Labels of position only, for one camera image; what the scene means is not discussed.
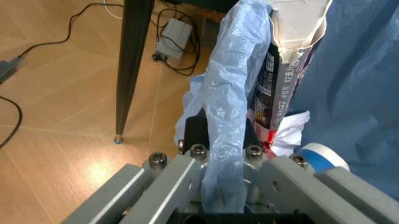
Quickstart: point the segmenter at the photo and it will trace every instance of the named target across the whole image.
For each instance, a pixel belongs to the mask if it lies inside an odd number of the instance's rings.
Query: wooden floor
[[[89,2],[0,0],[0,60],[63,39],[69,17]],[[141,165],[153,151],[177,152],[174,125],[188,78],[150,61],[155,32],[150,25],[122,145],[113,143],[121,20],[103,7],[75,20],[69,42],[32,50],[0,85],[0,95],[24,116],[0,150],[0,223],[59,223],[125,163]],[[205,70],[210,51],[202,49],[194,74]],[[0,141],[16,122],[17,111],[0,101]]]

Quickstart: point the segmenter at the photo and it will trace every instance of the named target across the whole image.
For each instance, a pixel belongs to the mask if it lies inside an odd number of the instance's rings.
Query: blue fabric
[[[336,151],[399,199],[399,1],[333,0],[327,31],[290,105],[309,110],[302,144]]]
[[[334,168],[334,165],[330,161],[317,152],[308,149],[302,149],[298,154],[305,157],[307,162],[312,165],[316,172]]]

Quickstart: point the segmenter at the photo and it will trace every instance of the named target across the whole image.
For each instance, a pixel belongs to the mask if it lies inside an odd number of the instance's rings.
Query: electrical wire
[[[78,18],[82,13],[84,13],[86,11],[86,9],[92,7],[92,6],[118,6],[118,7],[123,7],[123,5],[120,4],[109,4],[109,3],[90,3],[88,5],[86,5],[82,11],[80,11],[79,13],[73,15],[70,17],[69,19],[69,24],[68,24],[68,34],[66,36],[65,39],[63,39],[62,41],[56,41],[56,42],[44,42],[44,43],[38,43],[35,45],[30,46],[28,49],[26,49],[24,52],[22,52],[20,55],[18,55],[20,58],[25,58],[26,55],[34,48],[37,48],[39,46],[44,46],[44,45],[52,45],[52,44],[60,44],[60,43],[65,43],[69,40],[69,38],[71,37],[71,29],[72,29],[72,24],[75,21],[76,18]]]
[[[192,27],[193,27],[193,34],[190,35],[190,38],[189,38],[190,43],[191,43],[191,45],[192,45],[192,50],[191,50],[191,51],[185,50],[183,47],[179,46],[173,39],[171,39],[171,38],[169,38],[169,37],[167,37],[167,36],[162,35],[162,32],[163,32],[164,28],[167,26],[168,23],[166,23],[164,26],[160,26],[160,25],[159,25],[159,19],[160,19],[160,17],[161,17],[161,14],[164,13],[164,12],[166,12],[166,11],[174,11],[175,14],[174,14],[173,18],[176,17],[177,13],[181,14],[182,16],[180,16],[180,17],[177,18],[177,19],[180,20],[180,21],[183,20],[184,18],[187,18],[187,19],[190,21],[190,23],[191,23],[191,25],[192,25]],[[157,44],[157,45],[159,44],[159,41],[162,41],[161,39],[167,39],[167,40],[169,40],[171,43],[173,43],[177,48],[179,48],[181,51],[183,51],[183,52],[185,52],[185,53],[188,53],[188,54],[195,54],[195,60],[194,60],[194,63],[193,63],[191,66],[189,66],[189,67],[186,67],[186,68],[178,68],[178,67],[174,67],[174,66],[172,66],[171,64],[169,64],[169,63],[167,62],[167,58],[162,58],[161,56],[159,56],[159,55],[157,55],[157,54],[154,54],[154,55],[152,56],[152,58],[155,59],[156,61],[157,61],[157,60],[162,61],[168,68],[172,69],[173,71],[175,71],[176,73],[178,73],[178,74],[180,74],[180,75],[183,75],[183,76],[190,76],[190,75],[192,75],[193,72],[194,72],[194,70],[195,70],[195,67],[196,67],[196,65],[197,65],[197,63],[198,63],[198,60],[200,59],[200,50],[201,50],[200,38],[199,38],[199,34],[198,34],[198,27],[197,27],[197,23],[196,23],[196,21],[194,20],[194,18],[193,18],[192,16],[189,16],[189,15],[187,15],[187,14],[185,14],[185,13],[183,13],[183,12],[177,10],[176,5],[174,5],[174,9],[166,8],[166,9],[163,9],[163,10],[161,10],[161,11],[159,12],[158,18],[157,18],[157,25],[156,25],[156,28],[157,28],[157,35],[156,35],[156,44]]]
[[[117,16],[117,15],[115,15],[115,14],[113,14],[113,13],[111,13],[111,11],[108,9],[108,7],[107,7],[107,3],[105,2],[105,0],[103,0],[103,3],[104,3],[104,8],[105,8],[105,10],[108,12],[108,14],[110,14],[112,17],[114,17],[114,18],[116,18],[116,19],[122,19],[122,17],[121,16]]]
[[[15,125],[14,129],[7,136],[7,138],[2,143],[0,143],[0,149],[1,149],[1,148],[3,148],[3,146],[5,146],[7,144],[8,141],[10,141],[10,139],[15,135],[15,133],[18,131],[19,127],[21,126],[21,123],[22,123],[22,110],[21,110],[20,106],[16,102],[14,102],[14,101],[12,101],[12,100],[10,100],[8,98],[2,97],[2,96],[0,96],[0,99],[3,99],[5,101],[8,101],[11,104],[13,104],[17,108],[18,114],[19,114],[18,122]]]
[[[178,9],[177,6],[176,6],[177,3],[168,3],[168,2],[163,1],[163,0],[159,0],[159,1],[160,1],[161,3],[163,3],[165,6],[169,7],[169,8],[172,8],[172,7],[175,8],[175,14],[173,15],[173,17],[175,18],[175,17],[176,17],[176,14],[177,14],[176,10]],[[151,22],[151,24],[154,25],[155,27],[158,27],[157,24],[156,24],[152,19],[150,19],[150,22]],[[168,22],[166,22],[165,25],[159,26],[159,27],[164,28],[164,27],[166,27],[166,25],[168,25]]]

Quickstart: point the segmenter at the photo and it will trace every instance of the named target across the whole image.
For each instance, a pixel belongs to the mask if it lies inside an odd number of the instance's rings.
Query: crumpled plastic
[[[321,143],[399,200],[399,1],[334,0],[290,108],[312,114],[302,145]]]
[[[305,124],[310,119],[310,112],[285,116],[278,127],[276,136],[274,137],[272,151],[276,156],[289,156],[294,149],[300,146],[302,140],[302,131]]]
[[[175,142],[184,134],[185,120],[202,107],[208,121],[210,159],[201,188],[206,212],[243,212],[247,98],[252,98],[270,44],[270,11],[263,0],[237,2],[221,22],[206,72],[191,78],[190,92],[184,95],[187,104],[176,124]]]

